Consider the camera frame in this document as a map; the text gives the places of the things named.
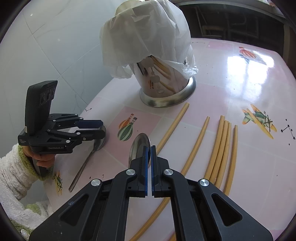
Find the spoon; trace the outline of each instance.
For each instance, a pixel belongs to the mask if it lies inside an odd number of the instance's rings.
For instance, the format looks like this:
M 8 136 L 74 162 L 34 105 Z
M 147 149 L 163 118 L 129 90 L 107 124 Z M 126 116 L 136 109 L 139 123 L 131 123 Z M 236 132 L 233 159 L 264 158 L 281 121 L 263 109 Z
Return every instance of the spoon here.
M 101 126 L 99 127 L 98 130 L 103 130 L 106 133 L 106 127 Z M 99 149 L 102 148 L 102 146 L 104 145 L 106 140 L 106 136 L 103 139 L 95 139 L 94 140 L 94 147 L 93 150 L 91 151 L 91 153 L 88 155 L 88 157 L 86 158 L 85 162 L 83 163 L 83 165 L 81 166 L 81 168 L 79 169 L 78 173 L 76 174 L 73 182 L 71 183 L 70 187 L 69 187 L 69 191 L 72 192 L 74 187 L 76 186 L 76 183 L 78 182 L 79 177 L 81 176 L 86 164 L 88 163 L 90 157 Z
M 131 161 L 143 156 L 143 147 L 148 147 L 148 162 L 150 161 L 150 140 L 145 133 L 140 133 L 134 139 L 128 158 L 128 166 L 131 166 Z

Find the constellation print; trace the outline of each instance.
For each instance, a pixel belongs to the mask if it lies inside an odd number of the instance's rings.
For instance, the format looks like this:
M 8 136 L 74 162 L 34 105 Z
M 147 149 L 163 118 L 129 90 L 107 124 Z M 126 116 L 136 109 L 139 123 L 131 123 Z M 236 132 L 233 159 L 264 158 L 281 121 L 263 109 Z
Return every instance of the constellation print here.
M 290 127 L 290 125 L 288 124 L 287 125 L 287 127 L 285 128 L 285 129 L 282 129 L 281 130 L 281 133 L 283 133 L 287 128 L 289 128 L 289 130 L 290 130 L 290 133 L 291 133 L 291 135 L 292 135 L 292 137 L 293 137 L 293 140 L 295 140 L 296 138 L 295 138 L 295 136 L 293 135 L 293 129 L 291 129 L 291 127 Z

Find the plastic bag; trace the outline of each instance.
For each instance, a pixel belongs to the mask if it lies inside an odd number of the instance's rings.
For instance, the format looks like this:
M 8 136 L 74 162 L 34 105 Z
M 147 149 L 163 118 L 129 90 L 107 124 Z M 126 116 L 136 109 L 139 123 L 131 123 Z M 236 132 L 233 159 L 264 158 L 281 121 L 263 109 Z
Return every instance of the plastic bag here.
M 186 79 L 198 72 L 185 16 L 168 0 L 139 2 L 118 13 L 102 26 L 100 41 L 103 64 L 115 78 L 130 78 L 128 65 L 150 55 Z

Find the table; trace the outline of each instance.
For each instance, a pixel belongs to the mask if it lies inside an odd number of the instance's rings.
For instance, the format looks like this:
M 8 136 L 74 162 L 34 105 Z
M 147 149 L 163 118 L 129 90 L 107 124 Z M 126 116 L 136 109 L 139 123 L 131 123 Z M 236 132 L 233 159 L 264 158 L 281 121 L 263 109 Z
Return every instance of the table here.
M 232 128 L 238 125 L 237 164 L 229 197 L 269 229 L 276 239 L 296 212 L 295 78 L 283 59 L 273 51 L 211 39 L 192 39 L 192 47 L 199 69 L 195 76 L 197 87 L 187 99 L 190 103 L 187 112 L 159 156 L 168 159 L 172 169 L 181 171 L 206 117 L 210 116 L 204 139 L 186 175 L 188 179 L 199 180 L 210 159 L 220 115 L 224 115 Z M 57 156 L 54 172 L 60 172 L 62 193 L 57 193 L 54 180 L 45 182 L 54 210 L 90 180 L 108 180 L 127 169 L 129 150 L 137 134 L 146 133 L 151 145 L 157 145 L 184 105 L 152 108 L 141 102 L 139 90 L 134 76 L 113 79 L 83 111 L 84 119 L 103 120 L 107 141 L 90 159 L 71 193 L 68 188 L 92 150 L 93 142 L 75 147 L 72 154 Z M 273 139 L 256 123 L 245 123 L 243 110 L 254 112 L 252 106 L 272 121 L 275 128 L 271 128 L 270 135 Z M 137 118 L 133 133 L 128 140 L 120 141 L 117 137 L 119 125 L 131 114 L 131 119 Z M 126 240 L 141 228 L 161 202 L 161 199 L 151 197 L 150 187 L 145 199 L 130 199 Z M 173 230 L 168 204 L 139 240 L 166 241 Z

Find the green sleeve cuff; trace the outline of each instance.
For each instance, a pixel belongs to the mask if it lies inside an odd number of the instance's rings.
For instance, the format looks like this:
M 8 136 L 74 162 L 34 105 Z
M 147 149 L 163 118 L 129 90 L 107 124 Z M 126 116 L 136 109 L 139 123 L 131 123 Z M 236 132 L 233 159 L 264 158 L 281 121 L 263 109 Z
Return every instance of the green sleeve cuff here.
M 37 172 L 35 171 L 34 167 L 32 166 L 32 164 L 30 163 L 29 159 L 24 154 L 22 146 L 20 146 L 20 145 L 18 146 L 18 153 L 19 153 L 20 160 L 21 160 L 23 166 L 28 170 L 28 172 L 30 172 L 34 177 L 36 177 L 40 181 L 44 181 L 52 175 L 53 166 L 48 168 L 48 173 L 45 177 L 39 176 L 37 174 Z

